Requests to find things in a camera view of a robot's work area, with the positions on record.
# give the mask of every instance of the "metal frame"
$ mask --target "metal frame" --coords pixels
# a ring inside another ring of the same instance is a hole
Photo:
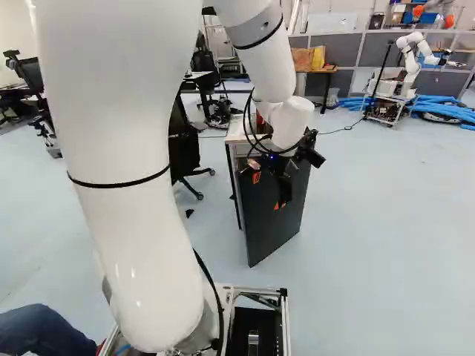
[[[289,299],[285,289],[257,289],[247,287],[234,287],[231,285],[217,284],[216,288],[220,294],[221,304],[223,306],[224,316],[224,342],[221,356],[226,353],[228,333],[232,324],[233,311],[236,299],[239,297],[247,297],[250,300],[260,303],[263,306],[274,309],[282,316],[282,345],[283,356],[292,356],[290,349],[290,328],[289,328]],[[120,333],[119,326],[116,324],[105,339],[99,356],[112,356],[116,351],[115,346],[122,341],[123,337]],[[203,352],[204,355],[213,355],[214,351],[209,350]]]
[[[363,96],[363,102],[361,103],[360,112],[363,112],[364,102],[365,102],[365,100],[368,96],[371,96],[371,94],[367,93],[365,96]],[[402,111],[404,110],[406,104],[408,102],[410,102],[411,100],[416,99],[416,101],[413,104],[413,105],[415,105],[417,103],[417,101],[419,100],[419,96],[417,96],[417,95],[413,99],[406,99],[406,98],[401,98],[401,97],[397,97],[397,96],[382,96],[382,95],[377,95],[376,94],[375,98],[376,99],[387,100],[387,101],[390,101],[390,102],[397,102],[399,104],[398,114],[397,114],[396,119],[394,121],[383,120],[383,119],[380,119],[378,117],[369,116],[369,115],[366,116],[366,118],[369,119],[369,120],[374,120],[374,121],[381,122],[381,123],[386,124],[386,125],[390,125],[392,128],[394,128],[401,121],[401,114],[402,114]],[[413,113],[413,109],[410,109],[409,114],[407,116],[410,117],[412,115],[412,113]]]

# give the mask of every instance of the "white robotic arm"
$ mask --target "white robotic arm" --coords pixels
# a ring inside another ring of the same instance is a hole
[[[424,56],[424,63],[426,65],[452,65],[455,67],[464,66],[463,63],[448,61],[448,57],[452,54],[451,50],[444,50],[442,56],[435,57],[429,44],[424,39],[424,36],[420,32],[412,32],[407,36],[399,37],[396,40],[397,47],[404,54],[405,67],[407,75],[404,78],[404,85],[402,87],[402,95],[406,96],[410,87],[416,80],[416,77],[421,72],[422,66],[416,61],[411,43],[416,43],[420,53]]]
[[[201,0],[36,4],[40,65],[68,175],[114,316],[126,339],[144,352],[196,341],[215,304],[203,290],[168,169],[171,106],[191,58],[202,5]],[[279,105],[272,112],[276,145],[292,146],[313,105],[292,97],[295,70],[279,6],[271,0],[214,5],[262,105]]]

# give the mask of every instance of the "office chair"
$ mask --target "office chair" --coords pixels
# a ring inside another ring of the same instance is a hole
[[[170,156],[171,184],[181,182],[198,200],[204,199],[204,194],[196,191],[186,177],[209,173],[214,176],[212,168],[200,167],[200,145],[198,130],[188,121],[188,117],[178,92],[173,105],[170,125],[168,127],[168,152]]]
[[[209,96],[209,100],[205,105],[210,106],[211,104],[216,104],[217,101],[213,100],[212,94],[214,93],[214,89],[221,85],[222,81],[221,75],[214,63],[213,53],[201,48],[199,51],[193,53],[191,64],[191,68],[194,72],[213,72],[207,76],[198,78],[196,84],[202,92]],[[202,106],[202,102],[197,104],[198,108]]]

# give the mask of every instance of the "black stripe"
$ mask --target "black stripe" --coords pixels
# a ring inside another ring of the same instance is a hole
[[[281,20],[279,21],[277,26],[275,26],[275,29],[272,30],[272,32],[269,33],[267,36],[263,37],[262,39],[254,42],[254,43],[246,44],[245,46],[235,46],[235,48],[237,50],[248,50],[249,48],[253,48],[253,47],[256,47],[256,46],[260,45],[262,42],[265,42],[268,39],[270,39],[272,36],[274,36],[274,33],[276,33],[277,30],[279,29],[279,27],[282,25],[282,22],[284,22],[284,15],[283,14],[282,14]]]
[[[126,187],[132,187],[134,185],[150,182],[151,180],[162,176],[169,168],[170,168],[170,165],[167,165],[164,169],[162,169],[160,172],[156,174],[153,174],[151,176],[148,176],[142,179],[132,180],[131,182],[124,182],[124,183],[98,184],[98,183],[81,182],[80,180],[74,179],[69,174],[69,172],[68,172],[68,177],[69,179],[73,181],[74,184],[81,185],[82,187],[86,187],[86,188],[95,188],[95,189],[126,188]]]

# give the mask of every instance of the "black equipment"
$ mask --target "black equipment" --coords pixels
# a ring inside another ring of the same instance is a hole
[[[206,117],[206,124],[213,128],[227,129],[229,126],[229,120],[231,118],[231,101],[227,94],[221,96],[219,100],[214,100],[212,94],[214,89],[223,84],[219,70],[214,63],[213,53],[206,48],[204,38],[198,36],[197,48],[199,50],[193,53],[191,60],[191,69],[194,72],[212,72],[205,76],[202,76],[196,80],[197,86],[200,88],[201,103],[197,104],[197,107],[203,107],[203,111]]]
[[[209,173],[214,176],[212,168],[196,169],[200,167],[200,145],[198,130],[188,121],[185,107],[181,101],[180,93],[175,98],[171,110],[170,125],[168,127],[168,151],[170,156],[171,183],[181,182],[196,196],[203,200],[203,193],[196,191],[186,177]]]
[[[56,132],[51,119],[48,101],[43,97],[45,86],[38,57],[19,59],[19,50],[7,50],[3,52],[7,58],[7,66],[13,69],[19,78],[23,79],[28,86],[29,94],[38,99],[37,112],[32,122],[28,125],[37,130],[37,136],[43,138],[45,145],[51,150],[48,152],[54,158],[61,158],[61,151],[55,147]]]

